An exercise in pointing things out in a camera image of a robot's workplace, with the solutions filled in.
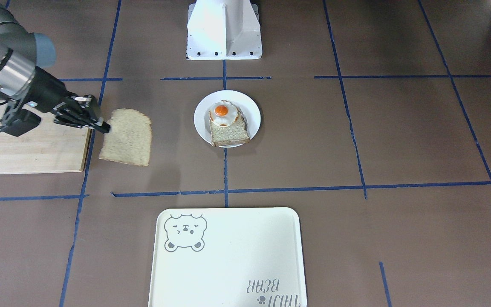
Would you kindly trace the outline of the brown bread slice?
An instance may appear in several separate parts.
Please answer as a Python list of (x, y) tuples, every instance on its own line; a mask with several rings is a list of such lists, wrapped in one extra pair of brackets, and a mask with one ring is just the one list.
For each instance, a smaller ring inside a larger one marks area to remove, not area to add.
[(125, 165), (148, 166), (152, 148), (152, 121), (144, 113), (129, 108), (116, 109), (108, 121), (98, 158)]

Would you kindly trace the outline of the white round plate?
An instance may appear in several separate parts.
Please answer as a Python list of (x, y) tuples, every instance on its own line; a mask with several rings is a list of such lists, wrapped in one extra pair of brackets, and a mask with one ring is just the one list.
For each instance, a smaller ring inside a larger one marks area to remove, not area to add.
[[(239, 115), (243, 116), (247, 125), (248, 134), (252, 139), (260, 128), (260, 109), (249, 96), (234, 90), (220, 90), (207, 95), (200, 101), (194, 112), (194, 126), (199, 136), (201, 136), (204, 141), (211, 144), (210, 117), (208, 110), (212, 104), (222, 100), (230, 101), (238, 108)], [(222, 148), (233, 148), (238, 146), (241, 145), (224, 146)]]

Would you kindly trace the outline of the bread slice under egg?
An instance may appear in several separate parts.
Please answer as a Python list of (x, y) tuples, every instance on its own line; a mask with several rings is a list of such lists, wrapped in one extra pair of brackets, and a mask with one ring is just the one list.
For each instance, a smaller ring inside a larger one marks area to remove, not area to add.
[(242, 115), (230, 126), (222, 127), (210, 122), (211, 145), (224, 147), (242, 145), (250, 142), (247, 125)]

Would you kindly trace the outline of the wooden cutting board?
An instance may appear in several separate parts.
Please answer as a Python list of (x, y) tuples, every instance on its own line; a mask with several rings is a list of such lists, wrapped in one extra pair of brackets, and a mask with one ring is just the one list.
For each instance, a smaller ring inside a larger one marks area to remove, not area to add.
[(58, 125), (52, 113), (19, 136), (0, 133), (0, 175), (80, 172), (84, 169), (90, 130)]

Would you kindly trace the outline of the fried egg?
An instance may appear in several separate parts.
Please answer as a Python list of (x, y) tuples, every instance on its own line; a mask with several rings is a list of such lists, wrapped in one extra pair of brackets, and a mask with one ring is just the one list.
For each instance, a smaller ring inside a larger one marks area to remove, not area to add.
[(239, 118), (238, 108), (230, 101), (222, 100), (210, 106), (209, 117), (211, 124), (218, 127), (230, 127)]

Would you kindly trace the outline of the white bear serving tray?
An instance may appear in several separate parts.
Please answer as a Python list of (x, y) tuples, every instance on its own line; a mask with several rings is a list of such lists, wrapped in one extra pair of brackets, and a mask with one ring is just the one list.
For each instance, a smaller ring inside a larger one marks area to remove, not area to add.
[(293, 209), (167, 209), (156, 220), (150, 307), (306, 307)]

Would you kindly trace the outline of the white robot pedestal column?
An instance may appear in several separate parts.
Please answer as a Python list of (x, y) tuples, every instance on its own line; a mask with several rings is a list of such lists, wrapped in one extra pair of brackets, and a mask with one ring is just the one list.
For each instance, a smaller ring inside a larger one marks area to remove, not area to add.
[(263, 46), (255, 0), (197, 0), (188, 7), (186, 58), (258, 60)]

